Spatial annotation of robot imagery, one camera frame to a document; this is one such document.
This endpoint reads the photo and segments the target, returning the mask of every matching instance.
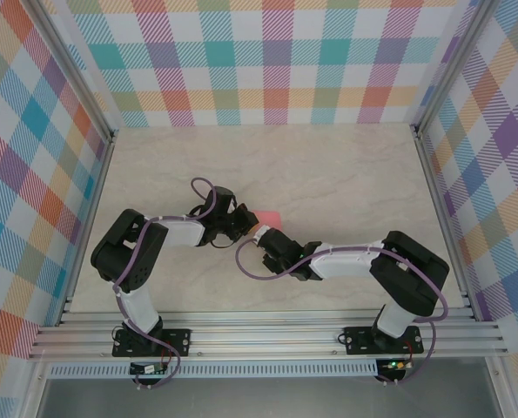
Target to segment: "plaid wall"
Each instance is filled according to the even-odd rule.
[[[0,0],[0,417],[59,308],[103,150],[19,1]]]
[[[503,0],[428,130],[469,279],[518,375],[518,0]]]
[[[67,1],[128,126],[404,121],[457,3]]]
[[[433,75],[433,78],[431,78],[431,83],[425,92],[425,96],[423,97],[423,100],[421,100],[421,104],[419,106],[419,109],[415,113],[414,120],[408,121],[412,123],[413,125],[417,125],[420,122],[421,117],[423,116],[423,113],[425,113],[425,110],[427,109],[427,104],[431,97],[433,96],[434,89],[442,80],[442,77],[444,76],[444,73],[448,67],[448,63],[450,62],[450,58],[453,56],[453,54],[456,51],[456,48],[460,44],[461,37],[464,36],[464,33],[466,33],[466,30],[469,27],[469,24],[471,23],[471,19],[474,16],[475,11],[477,10],[477,6],[479,5],[480,0],[470,0],[469,6],[466,8],[466,11],[464,12],[464,16],[461,18],[460,24],[456,28],[456,31],[454,33],[454,36],[452,37],[452,40],[450,41],[450,45],[447,47],[446,52],[442,56],[441,61],[439,62],[439,65],[437,67],[436,72]]]

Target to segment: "beige work surface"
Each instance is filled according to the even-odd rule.
[[[90,254],[125,208],[147,216],[188,213],[201,203],[189,182],[202,176],[251,210],[278,211],[283,231],[305,244],[360,244],[400,230],[448,260],[407,125],[285,125],[121,130],[73,298],[73,312],[115,312],[110,284]],[[206,186],[201,185],[203,193]],[[236,246],[168,248],[150,278],[159,311],[379,308],[388,295],[373,277],[260,282],[242,274]],[[262,252],[242,261],[262,275]],[[444,294],[461,295],[450,273]]]

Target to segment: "purple cable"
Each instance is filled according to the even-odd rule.
[[[130,270],[133,267],[133,264],[135,264],[135,260],[137,259],[138,252],[140,250],[140,243],[143,242],[143,238],[145,237],[146,231],[148,231],[148,228],[152,224],[152,222],[156,222],[156,221],[159,221],[159,220],[199,220],[199,219],[204,218],[204,216],[208,215],[208,213],[210,213],[212,211],[212,209],[216,205],[216,189],[214,188],[214,185],[209,180],[207,180],[207,179],[205,179],[203,177],[196,177],[193,180],[191,180],[191,189],[195,193],[197,193],[198,196],[200,198],[202,198],[202,199],[204,199],[205,197],[202,194],[200,194],[198,192],[197,188],[195,187],[195,182],[196,181],[204,181],[206,184],[208,184],[210,186],[210,188],[212,190],[212,204],[211,204],[211,206],[206,211],[204,211],[203,213],[199,214],[198,216],[194,216],[194,217],[190,217],[190,218],[188,218],[186,216],[157,216],[157,217],[148,219],[145,222],[145,224],[143,225],[143,229],[141,230],[140,234],[138,235],[137,244],[135,245],[135,247],[133,249],[133,253],[131,255],[131,258],[129,259],[129,263],[127,263],[127,266],[125,267],[125,270],[119,275],[118,279],[116,280],[116,282],[111,287],[113,289],[113,292],[116,294],[116,302],[118,303],[119,311],[123,315],[124,320],[127,323],[127,325],[129,327],[131,327],[131,329],[133,329],[135,332],[137,332],[138,334],[140,334],[143,337],[145,337],[147,340],[150,340],[150,341],[152,341],[152,342],[154,342],[156,344],[159,344],[160,346],[168,349],[171,353],[173,353],[176,356],[177,362],[176,362],[176,365],[175,365],[175,368],[173,369],[173,371],[169,375],[167,375],[165,378],[160,379],[155,384],[146,386],[148,389],[159,388],[160,386],[162,386],[162,385],[166,384],[168,381],[170,381],[173,378],[173,376],[175,374],[177,374],[177,372],[179,371],[179,368],[181,367],[181,356],[179,355],[178,350],[176,350],[170,344],[168,344],[166,342],[163,342],[161,340],[158,340],[157,338],[154,338],[151,335],[147,334],[145,331],[140,329],[131,320],[131,318],[129,318],[129,315],[127,314],[127,311],[125,310],[125,306],[123,304],[123,301],[119,297],[120,292],[121,292],[121,288],[119,286],[121,285],[121,283],[123,283],[123,280],[125,280],[125,278],[129,274]],[[142,386],[139,383],[139,381],[138,381],[138,375],[135,376],[135,382],[139,385],[139,387]]]
[[[400,255],[393,253],[392,251],[385,250],[384,248],[378,248],[378,247],[371,247],[371,246],[341,246],[338,248],[332,248],[328,250],[319,251],[318,253],[314,253],[311,255],[308,255],[307,257],[304,257],[299,262],[285,270],[284,272],[280,274],[274,274],[273,276],[258,276],[256,274],[248,272],[242,265],[241,261],[239,260],[239,254],[241,253],[241,250],[244,246],[247,244],[253,242],[254,239],[248,239],[247,241],[244,241],[241,243],[240,246],[238,246],[238,249],[235,252],[235,262],[239,267],[239,270],[243,272],[246,276],[250,277],[251,279],[255,280],[275,280],[279,279],[280,277],[285,276],[286,274],[291,273],[299,266],[303,265],[304,263],[307,263],[307,261],[316,259],[317,257],[329,254],[329,253],[343,253],[343,252],[369,252],[373,251],[374,253],[382,253],[389,257],[392,257],[395,260],[398,260],[400,263],[405,264],[408,268],[414,271],[421,279],[433,290],[433,292],[437,295],[439,300],[442,303],[442,315],[436,316],[436,317],[427,317],[427,318],[416,318],[414,322],[421,324],[421,323],[428,323],[431,328],[433,329],[433,338],[431,340],[431,347],[429,348],[429,351],[427,353],[427,356],[425,357],[425,360],[421,363],[421,365],[407,378],[402,379],[402,382],[411,380],[414,376],[419,374],[419,372],[426,366],[427,362],[431,358],[431,355],[433,355],[434,346],[436,344],[436,328],[434,327],[434,322],[438,322],[441,320],[445,320],[448,317],[448,303],[442,292],[439,290],[437,286],[434,285],[434,283],[419,269],[417,266],[415,266],[411,261],[408,259],[405,259],[401,257]]]

